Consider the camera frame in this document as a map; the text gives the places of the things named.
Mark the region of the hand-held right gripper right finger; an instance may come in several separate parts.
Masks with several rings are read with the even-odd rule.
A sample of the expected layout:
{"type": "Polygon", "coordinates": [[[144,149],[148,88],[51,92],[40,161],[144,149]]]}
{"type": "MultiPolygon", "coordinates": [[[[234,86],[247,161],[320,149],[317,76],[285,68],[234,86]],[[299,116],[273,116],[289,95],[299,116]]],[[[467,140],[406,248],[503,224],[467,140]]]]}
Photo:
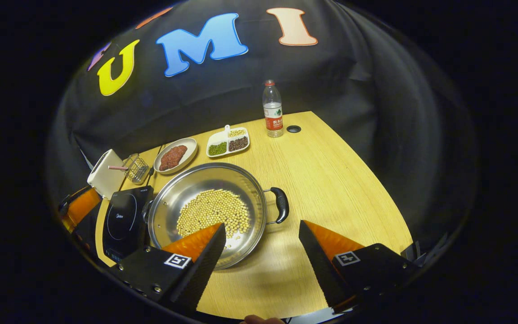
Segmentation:
{"type": "Polygon", "coordinates": [[[299,239],[334,312],[376,305],[420,272],[385,245],[364,246],[307,220],[300,222],[299,239]]]}

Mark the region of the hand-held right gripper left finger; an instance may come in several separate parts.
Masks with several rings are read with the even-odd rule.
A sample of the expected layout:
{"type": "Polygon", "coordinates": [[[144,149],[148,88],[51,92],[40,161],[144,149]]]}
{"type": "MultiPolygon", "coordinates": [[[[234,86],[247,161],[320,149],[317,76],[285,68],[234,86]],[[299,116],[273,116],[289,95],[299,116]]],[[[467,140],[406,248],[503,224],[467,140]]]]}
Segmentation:
{"type": "Polygon", "coordinates": [[[225,244],[225,225],[217,223],[161,249],[144,246],[108,272],[144,299],[194,312],[225,244]]]}

